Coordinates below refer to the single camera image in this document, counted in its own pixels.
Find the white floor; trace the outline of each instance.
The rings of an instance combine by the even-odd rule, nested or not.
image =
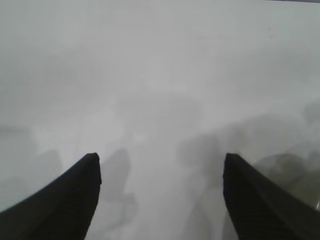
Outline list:
[[[234,240],[226,152],[316,148],[319,22],[316,3],[1,1],[0,209],[98,152],[88,240]]]

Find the glossy white floor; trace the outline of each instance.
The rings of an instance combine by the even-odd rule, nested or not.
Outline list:
[[[316,154],[319,22],[316,3],[1,1],[0,208],[98,152],[88,240],[234,240],[225,153]]]

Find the white surface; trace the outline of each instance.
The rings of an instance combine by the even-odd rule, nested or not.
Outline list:
[[[318,138],[319,13],[261,0],[1,1],[0,209],[98,152],[88,240],[233,240],[225,153],[254,164]]]

